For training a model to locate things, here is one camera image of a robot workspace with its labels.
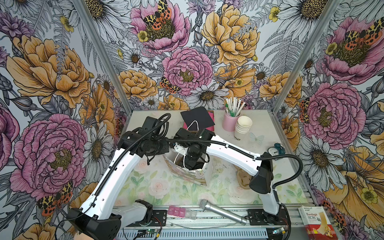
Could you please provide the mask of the pastel patterned gift bag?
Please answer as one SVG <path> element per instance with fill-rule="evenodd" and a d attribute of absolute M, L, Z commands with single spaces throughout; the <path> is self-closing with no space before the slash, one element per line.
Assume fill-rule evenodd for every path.
<path fill-rule="evenodd" d="M 187 182 L 208 187 L 213 174 L 213 159 L 206 154 L 196 162 L 191 155 L 187 155 L 188 149 L 175 143 L 170 143 L 170 150 L 164 154 L 165 163 L 174 176 L 180 177 Z"/>

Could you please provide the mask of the brown pulp cup carrier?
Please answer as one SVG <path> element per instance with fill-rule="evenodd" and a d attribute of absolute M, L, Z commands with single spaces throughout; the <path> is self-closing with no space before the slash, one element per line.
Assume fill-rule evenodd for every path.
<path fill-rule="evenodd" d="M 252 179 L 252 176 L 237 166 L 235 166 L 235 168 L 236 168 L 237 180 L 238 180 L 240 187 L 245 189 L 245 190 L 249 190 L 250 189 L 249 184 L 250 184 L 250 181 Z"/>

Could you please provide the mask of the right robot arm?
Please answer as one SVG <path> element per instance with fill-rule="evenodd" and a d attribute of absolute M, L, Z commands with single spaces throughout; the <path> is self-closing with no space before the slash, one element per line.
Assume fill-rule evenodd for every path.
<path fill-rule="evenodd" d="M 203 154 L 225 160 L 251 175 L 249 187 L 259 194 L 263 204 L 262 218 L 267 224 L 277 224 L 280 220 L 279 213 L 283 204 L 278 198 L 276 187 L 289 183 L 302 173 L 303 162 L 296 155 L 272 156 L 265 152 L 262 155 L 246 151 L 235 146 L 209 130 L 200 130 L 193 134 L 180 128 L 173 139 L 165 140 L 176 149 L 176 145 L 186 148 L 185 157 L 188 161 L 196 162 Z M 279 182 L 274 182 L 273 160 L 295 159 L 298 164 L 296 173 Z"/>

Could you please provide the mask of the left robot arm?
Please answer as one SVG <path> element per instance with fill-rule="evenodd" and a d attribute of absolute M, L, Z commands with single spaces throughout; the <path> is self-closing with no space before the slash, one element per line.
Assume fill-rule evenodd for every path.
<path fill-rule="evenodd" d="M 66 221 L 94 240 L 113 240 L 124 226 L 150 220 L 152 206 L 145 201 L 135 201 L 119 214 L 113 213 L 113 207 L 124 183 L 140 160 L 146 156 L 150 162 L 154 156 L 169 151 L 166 134 L 170 118 L 170 113 L 158 119 L 147 117 L 142 127 L 122 134 L 113 160 L 98 185 L 80 208 L 69 210 Z"/>

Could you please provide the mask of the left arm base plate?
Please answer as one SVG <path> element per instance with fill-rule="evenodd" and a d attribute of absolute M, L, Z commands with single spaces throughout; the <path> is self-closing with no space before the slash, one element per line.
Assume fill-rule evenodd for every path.
<path fill-rule="evenodd" d="M 149 227 L 164 227 L 167 223 L 167 210 L 153 210 Z"/>

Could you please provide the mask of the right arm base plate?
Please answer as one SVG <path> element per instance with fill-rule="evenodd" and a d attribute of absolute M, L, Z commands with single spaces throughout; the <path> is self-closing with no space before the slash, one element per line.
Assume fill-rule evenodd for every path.
<path fill-rule="evenodd" d="M 248 209 L 247 214 L 251 226 L 280 226 L 289 222 L 289 216 L 283 208 L 276 216 L 265 213 L 263 209 Z"/>

